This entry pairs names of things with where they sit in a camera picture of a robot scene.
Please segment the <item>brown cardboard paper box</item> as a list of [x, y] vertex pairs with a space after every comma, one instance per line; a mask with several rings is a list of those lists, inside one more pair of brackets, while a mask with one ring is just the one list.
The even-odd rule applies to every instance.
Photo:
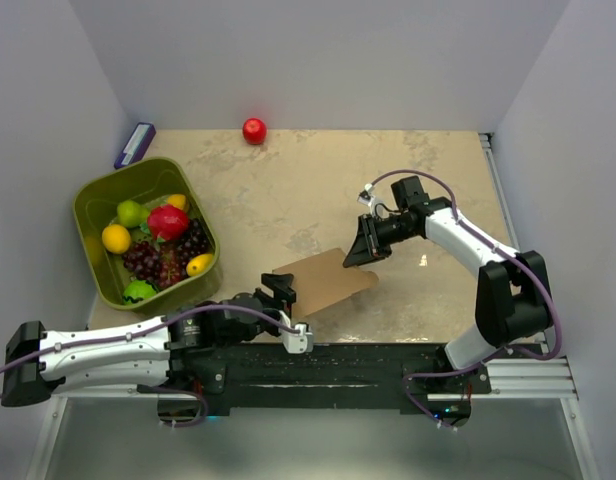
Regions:
[[333, 248], [272, 270], [273, 274], [294, 276], [293, 317], [307, 317], [378, 284], [378, 276], [372, 271], [345, 268], [345, 256], [342, 249]]

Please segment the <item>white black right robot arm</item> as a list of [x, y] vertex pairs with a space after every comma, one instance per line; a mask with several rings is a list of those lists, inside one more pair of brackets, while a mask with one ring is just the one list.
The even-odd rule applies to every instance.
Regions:
[[452, 191], [433, 198], [421, 175], [405, 172], [391, 186], [388, 208], [368, 183], [358, 200], [368, 208], [346, 255], [346, 268], [387, 259], [393, 245], [420, 237], [451, 254], [477, 281], [473, 327], [443, 348], [444, 362], [433, 369], [436, 386], [457, 392], [469, 380], [468, 368], [488, 361], [513, 342], [557, 325], [543, 257], [497, 242], [459, 210]]

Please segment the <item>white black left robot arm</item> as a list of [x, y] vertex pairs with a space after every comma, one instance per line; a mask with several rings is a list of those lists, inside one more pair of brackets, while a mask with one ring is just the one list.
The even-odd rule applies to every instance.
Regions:
[[184, 392], [195, 380], [192, 357], [263, 333], [279, 337], [290, 354], [311, 351], [309, 325], [291, 319], [292, 275], [265, 274], [262, 281], [270, 294], [257, 289], [121, 327], [57, 331], [25, 322], [5, 348], [0, 405], [30, 406], [59, 393], [123, 383]]

